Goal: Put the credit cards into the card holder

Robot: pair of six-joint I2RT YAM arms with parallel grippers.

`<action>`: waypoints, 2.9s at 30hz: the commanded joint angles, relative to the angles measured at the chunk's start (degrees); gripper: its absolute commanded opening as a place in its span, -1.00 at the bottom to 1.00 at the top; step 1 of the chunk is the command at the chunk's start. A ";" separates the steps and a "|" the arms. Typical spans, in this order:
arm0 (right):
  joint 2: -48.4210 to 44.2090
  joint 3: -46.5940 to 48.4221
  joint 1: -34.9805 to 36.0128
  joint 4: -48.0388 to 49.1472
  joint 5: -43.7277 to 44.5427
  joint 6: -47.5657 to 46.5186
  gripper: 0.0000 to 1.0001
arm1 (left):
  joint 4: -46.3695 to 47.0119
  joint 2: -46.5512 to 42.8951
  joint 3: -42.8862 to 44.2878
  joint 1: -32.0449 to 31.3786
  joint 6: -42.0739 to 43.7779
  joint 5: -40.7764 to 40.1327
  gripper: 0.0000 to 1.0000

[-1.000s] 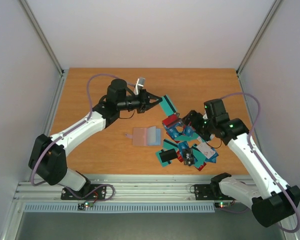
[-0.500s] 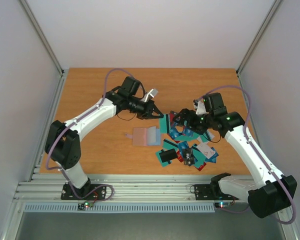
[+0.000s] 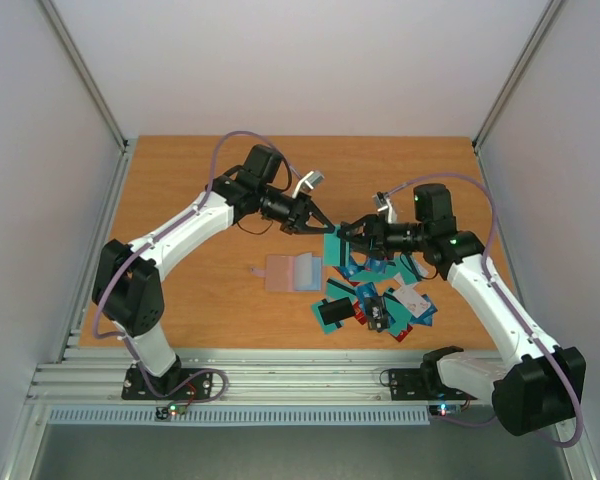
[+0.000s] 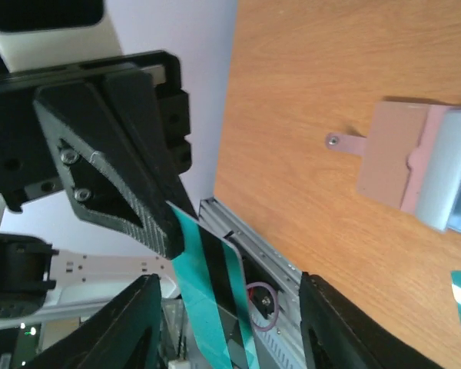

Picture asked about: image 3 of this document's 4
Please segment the teal card with black stripe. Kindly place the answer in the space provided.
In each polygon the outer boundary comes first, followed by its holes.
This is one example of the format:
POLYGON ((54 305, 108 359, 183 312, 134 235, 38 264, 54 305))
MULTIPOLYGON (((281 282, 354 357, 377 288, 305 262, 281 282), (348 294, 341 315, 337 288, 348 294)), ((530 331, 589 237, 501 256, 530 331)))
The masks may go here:
POLYGON ((349 261, 349 243, 339 235, 336 227, 323 236, 323 263, 325 266, 345 267, 349 261))

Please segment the pink leather card holder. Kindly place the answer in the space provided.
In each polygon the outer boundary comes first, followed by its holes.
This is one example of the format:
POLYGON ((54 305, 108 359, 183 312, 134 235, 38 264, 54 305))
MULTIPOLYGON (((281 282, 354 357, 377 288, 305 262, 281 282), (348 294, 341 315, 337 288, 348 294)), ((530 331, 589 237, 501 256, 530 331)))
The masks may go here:
POLYGON ((271 293, 304 293, 323 290, 324 265, 321 256, 311 252, 299 255, 267 255, 263 268, 249 272, 264 281, 271 293))

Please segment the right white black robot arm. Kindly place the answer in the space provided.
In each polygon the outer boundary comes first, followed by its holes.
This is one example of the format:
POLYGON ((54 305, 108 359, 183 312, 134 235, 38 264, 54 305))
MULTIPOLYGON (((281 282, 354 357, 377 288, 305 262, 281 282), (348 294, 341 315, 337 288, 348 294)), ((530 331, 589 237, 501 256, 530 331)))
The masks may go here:
POLYGON ((586 360, 575 347, 563 348, 534 321, 501 279, 487 247, 457 226, 452 196, 440 183, 413 190, 415 220, 392 220, 389 206, 340 226, 338 235, 369 257, 422 254, 426 263, 458 292, 489 334, 502 365, 471 357, 452 346, 426 354, 421 383, 433 396, 451 389, 487 402, 507 432, 522 436, 571 420, 575 446, 584 430, 581 398, 586 360))

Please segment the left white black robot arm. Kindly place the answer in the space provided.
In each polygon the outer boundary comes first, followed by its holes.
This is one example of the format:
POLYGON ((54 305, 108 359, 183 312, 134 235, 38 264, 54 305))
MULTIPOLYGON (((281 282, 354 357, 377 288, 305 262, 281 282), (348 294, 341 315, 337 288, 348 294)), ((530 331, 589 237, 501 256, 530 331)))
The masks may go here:
POLYGON ((246 160, 209 181, 206 189, 162 226, 101 250, 92 301, 94 317, 106 317, 111 336, 121 338, 140 368, 145 387, 169 398, 183 387, 181 362, 161 326, 165 311, 162 283, 189 254, 213 236, 259 214, 289 235, 323 235, 333 223, 311 198, 324 179, 312 170, 300 177, 292 194, 274 187, 279 168, 289 165, 275 148, 257 144, 246 160))

